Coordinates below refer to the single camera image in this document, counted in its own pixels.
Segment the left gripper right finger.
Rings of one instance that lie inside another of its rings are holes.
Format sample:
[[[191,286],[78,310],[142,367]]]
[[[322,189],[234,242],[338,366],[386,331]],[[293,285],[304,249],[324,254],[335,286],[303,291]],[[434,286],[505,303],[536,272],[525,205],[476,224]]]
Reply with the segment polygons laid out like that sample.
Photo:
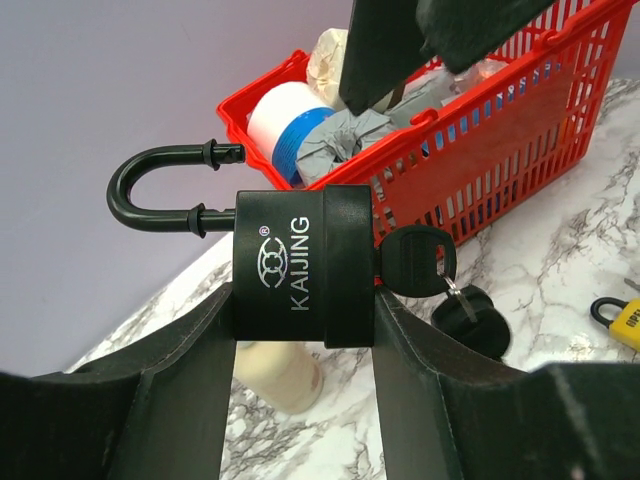
[[[372,349],[390,479],[635,479],[639,367],[488,359],[375,296]]]

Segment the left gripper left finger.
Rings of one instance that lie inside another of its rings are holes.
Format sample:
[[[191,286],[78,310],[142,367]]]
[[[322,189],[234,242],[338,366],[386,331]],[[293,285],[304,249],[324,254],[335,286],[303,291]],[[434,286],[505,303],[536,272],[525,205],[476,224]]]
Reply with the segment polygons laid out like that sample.
[[[235,341],[231,286],[72,373],[1,375],[4,479],[216,479]]]

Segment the yellow black padlock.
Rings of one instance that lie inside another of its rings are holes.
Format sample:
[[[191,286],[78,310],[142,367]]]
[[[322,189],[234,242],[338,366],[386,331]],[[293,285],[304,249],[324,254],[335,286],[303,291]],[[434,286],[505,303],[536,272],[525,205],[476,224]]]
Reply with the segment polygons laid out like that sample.
[[[614,319],[609,319],[601,314],[605,306],[617,307],[620,312]],[[639,299],[629,301],[613,297],[601,297],[592,302],[590,315],[593,320],[604,326],[611,338],[619,343],[639,351]]]

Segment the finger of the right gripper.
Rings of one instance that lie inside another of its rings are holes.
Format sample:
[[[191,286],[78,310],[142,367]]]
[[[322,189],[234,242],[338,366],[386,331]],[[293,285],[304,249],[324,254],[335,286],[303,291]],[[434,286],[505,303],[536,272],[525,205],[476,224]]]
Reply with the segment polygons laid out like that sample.
[[[428,4],[353,2],[339,82],[339,96],[352,114],[372,108],[432,58],[422,52],[425,39],[416,19],[418,8]]]
[[[482,61],[553,4],[552,0],[420,1],[416,23],[424,59],[460,74]]]

